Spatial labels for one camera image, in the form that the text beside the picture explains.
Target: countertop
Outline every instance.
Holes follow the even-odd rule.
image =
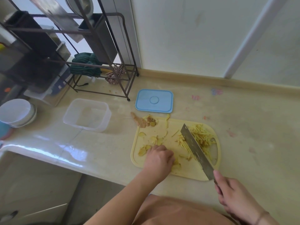
[[[102,79],[84,87],[122,94],[118,85],[109,85]],[[16,129],[0,154],[8,150],[127,185],[141,171],[130,160],[137,129],[130,112],[140,117],[149,114],[135,109],[137,92],[143,88],[172,91],[171,118],[203,122],[215,130],[222,151],[220,171],[240,180],[279,223],[296,224],[300,220],[300,102],[296,97],[144,76],[135,79],[130,102],[70,89],[55,108],[32,100],[38,107],[36,120]],[[112,116],[104,132],[80,130],[63,123],[63,115],[75,98],[108,103]],[[213,181],[169,175],[153,193],[222,210]]]

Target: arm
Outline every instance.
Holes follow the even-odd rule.
[[[174,160],[171,150],[153,146],[147,152],[143,170],[85,225],[131,225],[149,193],[171,172]]]
[[[219,202],[228,214],[233,214],[250,225],[279,225],[238,180],[223,177],[217,170],[214,171],[214,176]]]

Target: cutting board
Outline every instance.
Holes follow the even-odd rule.
[[[213,144],[211,146],[211,150],[215,153],[212,154],[212,164],[215,169],[218,169],[221,162],[221,149],[220,149],[220,143],[219,139],[214,132],[214,130],[204,124],[204,123],[198,123],[193,121],[183,121],[178,119],[172,119],[170,118],[168,120],[168,128],[166,128],[166,118],[165,117],[153,117],[156,122],[158,121],[158,124],[155,127],[146,127],[146,128],[140,128],[137,127],[137,132],[135,134],[132,150],[131,150],[131,161],[135,166],[143,167],[144,161],[146,158],[146,155],[139,156],[138,152],[143,145],[153,145],[152,140],[150,139],[151,136],[158,135],[158,138],[164,137],[166,134],[166,131],[168,131],[167,136],[164,137],[163,145],[167,147],[167,149],[170,149],[174,151],[174,155],[176,158],[178,158],[179,163],[181,164],[181,167],[179,166],[173,166],[171,174],[178,175],[185,178],[191,178],[196,179],[199,181],[208,181],[208,178],[206,177],[205,173],[203,172],[202,167],[198,163],[196,159],[191,159],[190,161],[187,161],[185,158],[179,157],[179,155],[188,155],[188,152],[186,149],[178,145],[175,140],[179,139],[180,130],[185,123],[187,126],[192,126],[193,124],[202,124],[203,127],[210,132],[214,139],[216,140],[216,144]],[[140,132],[144,132],[146,136],[140,137],[138,134]]]

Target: right hand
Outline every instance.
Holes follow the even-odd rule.
[[[142,172],[155,185],[158,185],[170,174],[174,161],[173,151],[168,150],[164,145],[154,145],[147,151]]]
[[[219,202],[226,212],[234,214],[249,224],[254,224],[265,211],[262,206],[238,180],[223,177],[217,170],[214,170],[214,176],[218,183],[215,184],[215,189],[219,194]]]

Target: knife blade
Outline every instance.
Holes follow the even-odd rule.
[[[180,132],[184,137],[186,143],[188,144],[189,148],[191,149],[192,153],[197,158],[198,162],[203,168],[203,171],[207,176],[208,180],[213,180],[215,178],[213,173],[214,168],[212,167],[211,163],[208,161],[201,147],[199,146],[199,144],[197,143],[192,133],[189,131],[188,127],[185,124],[183,124]]]

